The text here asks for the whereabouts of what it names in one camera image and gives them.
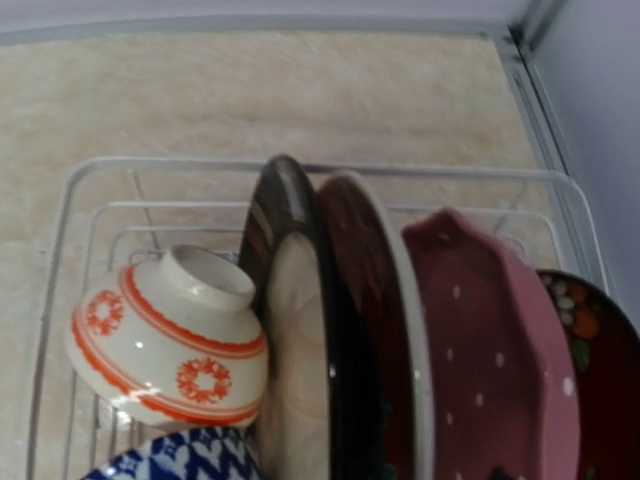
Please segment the black rimmed striped plate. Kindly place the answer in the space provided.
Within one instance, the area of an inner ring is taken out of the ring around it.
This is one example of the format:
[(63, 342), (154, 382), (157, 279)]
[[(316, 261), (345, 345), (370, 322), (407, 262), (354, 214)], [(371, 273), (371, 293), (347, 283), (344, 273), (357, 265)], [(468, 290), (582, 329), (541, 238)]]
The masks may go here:
[(239, 266), (269, 347), (254, 424), (267, 479), (371, 479), (382, 459), (382, 386), (365, 320), (342, 279), (314, 188), (279, 155), (262, 168)]

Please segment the pink polka dot plate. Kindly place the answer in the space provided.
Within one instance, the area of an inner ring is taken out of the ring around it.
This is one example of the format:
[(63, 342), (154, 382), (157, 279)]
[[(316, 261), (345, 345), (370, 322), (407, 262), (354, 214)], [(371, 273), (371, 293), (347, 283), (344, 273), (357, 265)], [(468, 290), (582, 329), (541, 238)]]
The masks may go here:
[(436, 477), (574, 478), (574, 369), (536, 271), (453, 209), (403, 237), (425, 309)]

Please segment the red teal patterned plate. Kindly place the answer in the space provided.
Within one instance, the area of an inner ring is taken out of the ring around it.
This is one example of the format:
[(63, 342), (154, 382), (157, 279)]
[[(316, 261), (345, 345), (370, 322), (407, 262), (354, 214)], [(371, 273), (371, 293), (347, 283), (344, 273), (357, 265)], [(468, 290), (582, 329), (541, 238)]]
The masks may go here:
[(385, 418), (384, 479), (431, 479), (435, 408), (424, 309), (400, 229), (364, 177), (318, 190), (341, 275), (376, 348)]

